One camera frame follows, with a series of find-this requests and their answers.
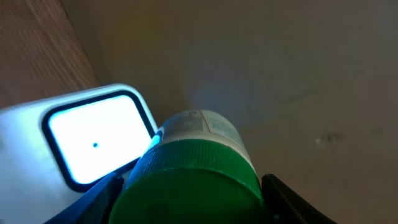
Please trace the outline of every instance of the glowing white screen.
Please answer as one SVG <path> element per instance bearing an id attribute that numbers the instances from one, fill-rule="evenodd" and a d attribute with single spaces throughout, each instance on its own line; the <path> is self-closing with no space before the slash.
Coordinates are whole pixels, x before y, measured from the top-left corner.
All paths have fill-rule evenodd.
<path id="1" fill-rule="evenodd" d="M 55 113 L 49 126 L 72 178 L 80 184 L 137 159 L 150 144 L 135 103 L 124 95 Z"/>

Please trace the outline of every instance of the white device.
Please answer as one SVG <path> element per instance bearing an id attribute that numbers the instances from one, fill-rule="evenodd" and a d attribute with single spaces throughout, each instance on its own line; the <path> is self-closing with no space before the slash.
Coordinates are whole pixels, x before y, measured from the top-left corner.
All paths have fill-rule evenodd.
<path id="1" fill-rule="evenodd" d="M 47 221 L 131 169 L 156 131 L 142 96 L 122 84 L 0 111 L 0 220 Z"/>

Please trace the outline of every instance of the digital scale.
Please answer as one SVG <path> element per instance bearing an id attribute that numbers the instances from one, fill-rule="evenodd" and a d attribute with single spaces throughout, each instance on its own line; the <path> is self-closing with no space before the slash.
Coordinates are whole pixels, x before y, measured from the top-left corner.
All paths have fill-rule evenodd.
<path id="1" fill-rule="evenodd" d="M 106 174 L 123 174 L 157 131 L 137 90 L 104 86 L 0 111 L 0 223 L 43 223 Z"/>

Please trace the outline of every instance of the wooden surface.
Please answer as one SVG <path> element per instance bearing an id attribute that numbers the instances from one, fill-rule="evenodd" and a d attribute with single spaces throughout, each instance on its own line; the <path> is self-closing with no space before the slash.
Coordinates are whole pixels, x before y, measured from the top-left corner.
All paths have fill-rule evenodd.
<path id="1" fill-rule="evenodd" d="M 0 108 L 96 86 L 59 1 L 0 1 Z"/>
<path id="2" fill-rule="evenodd" d="M 338 223 L 397 223 L 398 4 L 63 0 L 100 81 L 206 108 Z"/>

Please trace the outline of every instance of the green cap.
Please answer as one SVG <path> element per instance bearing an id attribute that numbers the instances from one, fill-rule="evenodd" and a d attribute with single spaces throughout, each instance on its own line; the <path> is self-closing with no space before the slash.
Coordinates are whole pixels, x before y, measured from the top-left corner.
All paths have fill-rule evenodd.
<path id="1" fill-rule="evenodd" d="M 254 223 L 264 205 L 256 174 L 220 143 L 155 147 L 133 169 L 109 219 L 119 223 Z"/>

